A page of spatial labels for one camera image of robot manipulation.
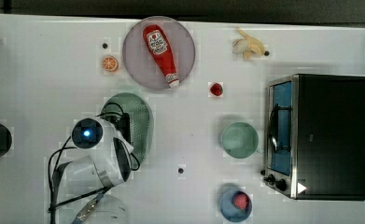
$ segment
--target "green bowl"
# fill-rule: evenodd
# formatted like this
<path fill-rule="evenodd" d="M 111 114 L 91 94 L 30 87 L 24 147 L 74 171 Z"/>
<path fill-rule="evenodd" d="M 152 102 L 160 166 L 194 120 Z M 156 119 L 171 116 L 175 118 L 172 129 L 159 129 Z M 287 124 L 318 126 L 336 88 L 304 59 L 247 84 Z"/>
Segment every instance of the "green bowl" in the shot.
<path fill-rule="evenodd" d="M 251 125 L 245 122 L 234 122 L 223 131 L 219 142 L 230 156 L 243 159 L 255 152 L 258 139 L 258 134 Z"/>

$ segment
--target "small red object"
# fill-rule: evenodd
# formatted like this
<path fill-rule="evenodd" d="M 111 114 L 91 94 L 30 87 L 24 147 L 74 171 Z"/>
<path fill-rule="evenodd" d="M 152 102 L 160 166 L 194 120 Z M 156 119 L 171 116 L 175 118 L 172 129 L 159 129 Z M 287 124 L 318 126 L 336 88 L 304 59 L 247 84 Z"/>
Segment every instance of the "small red object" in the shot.
<path fill-rule="evenodd" d="M 212 85 L 210 91 L 212 94 L 220 96 L 223 93 L 223 88 L 219 83 L 215 83 L 214 85 Z"/>
<path fill-rule="evenodd" d="M 242 210 L 245 210 L 247 208 L 248 203 L 249 203 L 249 198 L 243 192 L 239 192 L 237 195 L 234 196 L 234 199 L 232 200 L 232 204 L 234 204 L 234 206 Z"/>

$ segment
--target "toy banana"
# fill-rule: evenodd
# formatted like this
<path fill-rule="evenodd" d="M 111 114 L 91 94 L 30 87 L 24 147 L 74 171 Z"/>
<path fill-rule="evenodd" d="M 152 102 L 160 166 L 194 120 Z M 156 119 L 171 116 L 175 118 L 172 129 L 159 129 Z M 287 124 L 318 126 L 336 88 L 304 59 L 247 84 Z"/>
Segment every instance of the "toy banana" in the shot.
<path fill-rule="evenodd" d="M 245 60 L 251 57 L 252 52 L 259 56 L 264 55 L 266 49 L 264 48 L 263 43 L 261 43 L 257 38 L 246 34 L 240 29 L 240 27 L 237 27 L 237 31 L 244 39 L 238 39 L 232 43 L 233 53 L 243 53 Z"/>

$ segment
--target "blue light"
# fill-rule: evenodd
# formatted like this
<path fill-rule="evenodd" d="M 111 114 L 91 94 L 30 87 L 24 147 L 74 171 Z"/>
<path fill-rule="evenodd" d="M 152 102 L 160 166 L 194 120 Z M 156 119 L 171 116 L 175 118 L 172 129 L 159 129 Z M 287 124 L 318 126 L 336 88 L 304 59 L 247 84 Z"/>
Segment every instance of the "blue light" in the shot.
<path fill-rule="evenodd" d="M 90 132 L 90 131 L 85 131 L 85 132 L 83 133 L 83 135 L 85 135 L 86 137 L 89 137 L 89 136 L 90 136 L 90 134 L 91 134 L 91 132 Z"/>

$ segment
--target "ketchup bottle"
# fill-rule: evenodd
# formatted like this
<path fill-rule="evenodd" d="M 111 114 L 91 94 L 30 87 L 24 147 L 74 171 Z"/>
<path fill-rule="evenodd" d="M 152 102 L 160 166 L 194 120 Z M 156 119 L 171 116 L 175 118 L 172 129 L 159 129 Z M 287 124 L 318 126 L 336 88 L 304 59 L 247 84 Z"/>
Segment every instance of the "ketchup bottle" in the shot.
<path fill-rule="evenodd" d="M 149 25 L 142 33 L 147 49 L 160 67 L 171 88 L 179 85 L 178 74 L 174 65 L 173 52 L 167 36 L 158 25 Z"/>

